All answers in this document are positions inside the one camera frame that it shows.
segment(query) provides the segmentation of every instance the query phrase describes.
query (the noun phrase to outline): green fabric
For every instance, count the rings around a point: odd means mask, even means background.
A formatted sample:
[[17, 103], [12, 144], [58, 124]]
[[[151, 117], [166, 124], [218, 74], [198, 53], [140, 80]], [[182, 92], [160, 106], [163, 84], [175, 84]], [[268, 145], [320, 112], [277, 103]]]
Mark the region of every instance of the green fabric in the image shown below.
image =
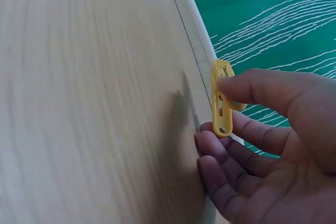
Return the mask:
[[[217, 57], [228, 60], [236, 73], [258, 67], [336, 79], [336, 0], [195, 1]], [[289, 125], [261, 106], [244, 113], [267, 124]]]

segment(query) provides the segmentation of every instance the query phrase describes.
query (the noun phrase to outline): light wood panel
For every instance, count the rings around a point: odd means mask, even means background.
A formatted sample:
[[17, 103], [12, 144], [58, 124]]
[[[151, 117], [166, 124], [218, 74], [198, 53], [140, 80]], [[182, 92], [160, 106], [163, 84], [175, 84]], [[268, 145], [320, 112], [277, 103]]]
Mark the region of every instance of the light wood panel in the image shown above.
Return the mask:
[[0, 223], [201, 223], [210, 118], [174, 0], [0, 0]]

